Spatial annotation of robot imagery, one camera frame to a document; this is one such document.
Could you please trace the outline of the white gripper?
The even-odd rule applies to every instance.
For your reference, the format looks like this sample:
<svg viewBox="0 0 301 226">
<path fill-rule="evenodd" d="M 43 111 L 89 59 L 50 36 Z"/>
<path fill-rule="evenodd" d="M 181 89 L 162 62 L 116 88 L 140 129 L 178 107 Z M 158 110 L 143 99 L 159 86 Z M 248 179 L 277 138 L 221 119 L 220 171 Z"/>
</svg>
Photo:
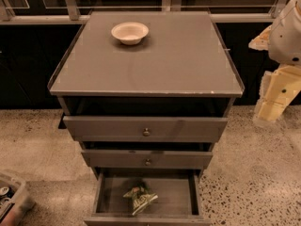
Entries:
<svg viewBox="0 0 301 226">
<path fill-rule="evenodd" d="M 264 73 L 254 110 L 256 121 L 276 121 L 301 91 L 301 0 L 290 0 L 248 47 L 268 50 L 269 57 L 280 63 Z"/>
</svg>

